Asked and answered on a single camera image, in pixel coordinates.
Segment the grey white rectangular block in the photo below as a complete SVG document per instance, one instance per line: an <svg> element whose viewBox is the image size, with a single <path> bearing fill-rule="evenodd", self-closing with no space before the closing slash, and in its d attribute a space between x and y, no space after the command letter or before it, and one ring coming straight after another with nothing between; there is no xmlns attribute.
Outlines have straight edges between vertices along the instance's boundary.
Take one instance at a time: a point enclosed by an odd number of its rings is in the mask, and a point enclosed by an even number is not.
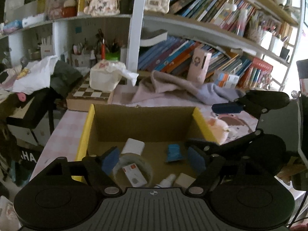
<svg viewBox="0 0 308 231"><path fill-rule="evenodd" d="M185 191L191 184L193 184L193 182L195 182L195 178L187 174L180 173L174 181L173 187L182 188Z"/></svg>

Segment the pink plush toy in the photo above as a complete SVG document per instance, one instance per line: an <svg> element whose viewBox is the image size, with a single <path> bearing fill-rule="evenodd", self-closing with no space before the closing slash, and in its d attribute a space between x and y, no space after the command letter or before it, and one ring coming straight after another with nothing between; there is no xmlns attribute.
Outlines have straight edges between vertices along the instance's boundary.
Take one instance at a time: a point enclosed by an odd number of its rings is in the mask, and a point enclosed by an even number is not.
<svg viewBox="0 0 308 231"><path fill-rule="evenodd" d="M226 142L229 135L229 125L217 118L207 117L206 123L208 124L210 131L216 138L216 143L222 145Z"/></svg>

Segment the white power adapter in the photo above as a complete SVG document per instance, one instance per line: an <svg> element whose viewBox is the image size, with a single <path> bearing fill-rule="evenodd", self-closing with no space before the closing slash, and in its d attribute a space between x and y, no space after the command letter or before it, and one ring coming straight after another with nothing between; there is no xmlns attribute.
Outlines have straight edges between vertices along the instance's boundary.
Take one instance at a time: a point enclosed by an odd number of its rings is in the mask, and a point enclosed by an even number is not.
<svg viewBox="0 0 308 231"><path fill-rule="evenodd" d="M131 153L131 154L136 154L136 155L141 156L144 150L144 147L145 147L144 142L128 138L121 153L122 154Z"/></svg>

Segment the small white spray bottle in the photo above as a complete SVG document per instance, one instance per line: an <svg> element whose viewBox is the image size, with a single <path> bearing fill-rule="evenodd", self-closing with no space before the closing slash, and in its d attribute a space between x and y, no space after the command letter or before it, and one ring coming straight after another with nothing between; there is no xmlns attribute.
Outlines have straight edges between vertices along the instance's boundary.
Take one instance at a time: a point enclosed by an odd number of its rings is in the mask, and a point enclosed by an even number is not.
<svg viewBox="0 0 308 231"><path fill-rule="evenodd" d="M172 187L175 179L176 174L170 174L168 177L164 178L160 183L155 185L155 188L170 188Z"/></svg>

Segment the red white card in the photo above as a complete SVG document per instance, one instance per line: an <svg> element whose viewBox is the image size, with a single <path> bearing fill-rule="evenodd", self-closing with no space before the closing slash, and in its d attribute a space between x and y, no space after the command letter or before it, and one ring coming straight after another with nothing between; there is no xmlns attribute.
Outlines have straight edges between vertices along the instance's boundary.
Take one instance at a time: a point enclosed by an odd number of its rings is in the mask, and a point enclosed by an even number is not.
<svg viewBox="0 0 308 231"><path fill-rule="evenodd" d="M122 170L133 187L143 187L147 184L146 178L135 163L122 167Z"/></svg>

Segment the orange white box upper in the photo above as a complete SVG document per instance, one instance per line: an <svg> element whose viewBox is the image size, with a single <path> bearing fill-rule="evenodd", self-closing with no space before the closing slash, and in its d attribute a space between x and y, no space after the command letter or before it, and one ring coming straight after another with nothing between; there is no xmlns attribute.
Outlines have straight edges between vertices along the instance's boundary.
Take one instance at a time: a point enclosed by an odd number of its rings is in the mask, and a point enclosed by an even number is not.
<svg viewBox="0 0 308 231"><path fill-rule="evenodd" d="M235 88L240 77L236 74L226 73L224 71L216 70L213 75L213 83L222 88Z"/></svg>

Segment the yellow cardboard box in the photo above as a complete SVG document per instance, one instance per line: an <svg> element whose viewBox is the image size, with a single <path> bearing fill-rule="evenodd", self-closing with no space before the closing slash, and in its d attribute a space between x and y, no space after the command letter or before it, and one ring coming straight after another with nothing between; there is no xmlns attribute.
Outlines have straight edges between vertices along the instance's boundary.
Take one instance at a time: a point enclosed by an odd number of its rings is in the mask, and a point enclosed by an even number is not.
<svg viewBox="0 0 308 231"><path fill-rule="evenodd" d="M169 144L178 144L187 155L184 142L189 138L208 138L216 142L197 107L127 107L91 105L80 137L76 160L86 155L101 156L111 147L124 148L128 138L145 143L142 157L153 170L152 186L170 174L196 177L188 161L167 163Z"/></svg>

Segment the pink cartoon table mat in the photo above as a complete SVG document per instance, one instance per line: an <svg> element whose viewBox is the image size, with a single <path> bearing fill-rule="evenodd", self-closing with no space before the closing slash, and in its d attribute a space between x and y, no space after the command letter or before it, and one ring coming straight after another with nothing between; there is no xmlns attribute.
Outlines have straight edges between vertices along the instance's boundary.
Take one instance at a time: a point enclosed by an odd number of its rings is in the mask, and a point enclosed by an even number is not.
<svg viewBox="0 0 308 231"><path fill-rule="evenodd" d="M218 135L209 127L209 121L217 118L211 106L173 94L138 104L121 104L129 96L128 90L121 86L110 105L90 106L86 112L67 110L44 147L32 176L37 176L57 157L77 161L87 153L101 152L101 147L90 147L95 141L125 143L132 138L144 143L178 143L189 137L218 141Z"/></svg>

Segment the pink cylindrical holder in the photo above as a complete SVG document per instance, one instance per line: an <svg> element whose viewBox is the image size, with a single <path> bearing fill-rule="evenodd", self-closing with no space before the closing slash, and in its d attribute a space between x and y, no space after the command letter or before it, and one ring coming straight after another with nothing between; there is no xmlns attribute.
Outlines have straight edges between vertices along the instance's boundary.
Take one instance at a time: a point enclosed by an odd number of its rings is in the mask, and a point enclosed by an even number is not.
<svg viewBox="0 0 308 231"><path fill-rule="evenodd" d="M187 80L203 84L206 78L212 53L204 49L195 49L189 66Z"/></svg>

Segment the wooden chess board box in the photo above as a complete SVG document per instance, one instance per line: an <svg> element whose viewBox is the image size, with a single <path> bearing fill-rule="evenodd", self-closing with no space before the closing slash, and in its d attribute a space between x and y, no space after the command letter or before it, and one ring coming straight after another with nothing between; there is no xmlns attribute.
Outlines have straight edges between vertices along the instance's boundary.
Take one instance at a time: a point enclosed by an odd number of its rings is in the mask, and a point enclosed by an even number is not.
<svg viewBox="0 0 308 231"><path fill-rule="evenodd" d="M92 104L108 105L112 103L114 92L92 89L89 84L89 79L90 73L86 74L68 94L66 97L68 110L88 112Z"/></svg>

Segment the grey pink cloth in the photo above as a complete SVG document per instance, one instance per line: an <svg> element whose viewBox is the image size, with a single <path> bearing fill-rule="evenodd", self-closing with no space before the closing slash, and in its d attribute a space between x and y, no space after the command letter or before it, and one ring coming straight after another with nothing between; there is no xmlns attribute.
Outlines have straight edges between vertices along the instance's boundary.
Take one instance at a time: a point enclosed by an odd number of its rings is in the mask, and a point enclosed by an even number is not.
<svg viewBox="0 0 308 231"><path fill-rule="evenodd" d="M198 84L171 74L153 71L149 77L139 82L131 102L137 103L168 94L191 95L205 105L233 102L245 96L245 92L239 89L220 87L212 82Z"/></svg>

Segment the white bookshelf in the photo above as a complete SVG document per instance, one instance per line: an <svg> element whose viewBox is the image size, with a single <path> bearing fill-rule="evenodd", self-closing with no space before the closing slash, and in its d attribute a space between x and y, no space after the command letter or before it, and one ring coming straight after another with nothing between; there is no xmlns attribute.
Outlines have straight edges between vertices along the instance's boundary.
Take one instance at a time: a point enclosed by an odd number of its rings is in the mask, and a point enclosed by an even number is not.
<svg viewBox="0 0 308 231"><path fill-rule="evenodd" d="M120 13L92 17L84 13L87 0L17 0L18 8L5 12L1 24L1 62L6 67L22 58L55 55L72 65L91 64L124 53L130 71L137 69L142 47L168 36L192 39L241 55L257 57L273 66L270 83L263 88L283 90L278 70L287 77L293 55L283 57L284 39L299 27L287 0L170 0L169 12L145 11L145 0L120 0Z"/></svg>

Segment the row of leaning books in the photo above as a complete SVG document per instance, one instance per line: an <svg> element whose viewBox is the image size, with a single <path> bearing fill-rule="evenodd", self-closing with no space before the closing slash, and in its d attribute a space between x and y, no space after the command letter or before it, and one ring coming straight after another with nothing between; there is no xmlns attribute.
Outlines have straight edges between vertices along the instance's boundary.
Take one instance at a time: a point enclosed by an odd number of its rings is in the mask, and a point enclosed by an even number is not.
<svg viewBox="0 0 308 231"><path fill-rule="evenodd" d="M208 76L216 70L242 76L252 63L247 56L233 53L220 46L168 36L166 40L153 46L141 48L137 69L147 72L157 70L176 76L186 76L196 49L211 54Z"/></svg>

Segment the white tissue bag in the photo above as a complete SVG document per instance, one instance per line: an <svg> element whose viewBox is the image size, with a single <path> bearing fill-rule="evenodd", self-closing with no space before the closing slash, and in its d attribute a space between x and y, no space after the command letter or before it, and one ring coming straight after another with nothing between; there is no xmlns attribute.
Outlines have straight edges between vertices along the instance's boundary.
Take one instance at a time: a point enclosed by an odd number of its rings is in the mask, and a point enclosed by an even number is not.
<svg viewBox="0 0 308 231"><path fill-rule="evenodd" d="M89 85L94 90L112 92L123 77L135 86L138 76L127 70L123 62L103 59L90 69Z"/></svg>

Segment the pile of clothes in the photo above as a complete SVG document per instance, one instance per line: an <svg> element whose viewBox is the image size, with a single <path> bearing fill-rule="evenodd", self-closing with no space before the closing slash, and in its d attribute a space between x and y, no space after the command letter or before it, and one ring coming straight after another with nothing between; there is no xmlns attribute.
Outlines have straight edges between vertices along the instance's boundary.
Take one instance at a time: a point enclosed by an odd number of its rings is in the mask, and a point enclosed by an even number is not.
<svg viewBox="0 0 308 231"><path fill-rule="evenodd" d="M35 128L57 98L64 99L82 79L82 74L57 56L29 62L18 74L12 93L1 103L1 127L6 124ZM8 120L14 111L30 102L22 119Z"/></svg>

